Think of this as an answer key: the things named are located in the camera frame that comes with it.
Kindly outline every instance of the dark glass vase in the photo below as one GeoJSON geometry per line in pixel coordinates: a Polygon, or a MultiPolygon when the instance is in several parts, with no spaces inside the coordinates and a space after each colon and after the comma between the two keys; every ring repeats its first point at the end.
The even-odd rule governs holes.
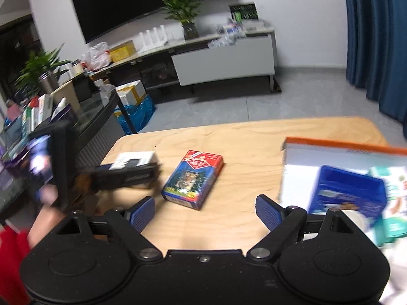
{"type": "Polygon", "coordinates": [[[199,33],[194,23],[184,23],[182,24],[184,28],[184,38],[185,40],[196,39],[199,37],[199,33]]]}

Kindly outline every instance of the phone screen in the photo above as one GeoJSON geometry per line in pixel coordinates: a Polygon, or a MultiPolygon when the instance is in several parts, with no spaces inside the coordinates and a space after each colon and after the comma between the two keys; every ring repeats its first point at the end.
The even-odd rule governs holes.
{"type": "Polygon", "coordinates": [[[28,144],[30,151],[30,186],[35,197],[45,205],[52,205],[58,198],[58,189],[52,184],[52,162],[48,151],[49,135],[33,139],[28,144]]]}

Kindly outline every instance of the baseboard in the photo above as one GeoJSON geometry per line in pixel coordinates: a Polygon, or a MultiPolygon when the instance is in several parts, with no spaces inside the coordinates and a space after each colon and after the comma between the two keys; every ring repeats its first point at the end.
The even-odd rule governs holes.
{"type": "Polygon", "coordinates": [[[275,74],[287,74],[287,73],[338,73],[345,74],[346,69],[341,67],[276,67],[275,74]]]}

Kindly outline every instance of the white router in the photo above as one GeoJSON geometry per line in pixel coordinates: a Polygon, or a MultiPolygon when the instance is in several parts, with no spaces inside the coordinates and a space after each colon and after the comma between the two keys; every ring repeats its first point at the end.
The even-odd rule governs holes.
{"type": "Polygon", "coordinates": [[[161,32],[162,32],[162,39],[160,38],[156,27],[153,28],[155,39],[151,35],[151,32],[149,29],[146,31],[145,36],[144,36],[143,32],[139,33],[141,40],[143,42],[143,47],[137,51],[138,53],[146,52],[147,50],[156,49],[156,48],[162,47],[168,43],[167,32],[165,31],[164,25],[161,25],[160,28],[161,28],[161,32]]]}

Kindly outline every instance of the green plant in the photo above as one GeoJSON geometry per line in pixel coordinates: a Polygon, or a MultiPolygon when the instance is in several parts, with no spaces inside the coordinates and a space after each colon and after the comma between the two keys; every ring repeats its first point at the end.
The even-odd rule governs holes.
{"type": "Polygon", "coordinates": [[[25,91],[29,97],[32,97],[41,90],[38,79],[46,71],[53,73],[57,81],[61,75],[68,72],[68,70],[61,70],[61,66],[71,62],[69,60],[60,61],[59,54],[62,47],[63,45],[52,52],[40,51],[38,54],[30,51],[29,60],[16,80],[17,89],[25,91]]]}
{"type": "Polygon", "coordinates": [[[165,6],[162,9],[168,15],[165,19],[174,19],[182,24],[193,23],[199,14],[199,0],[162,0],[165,6]]]}

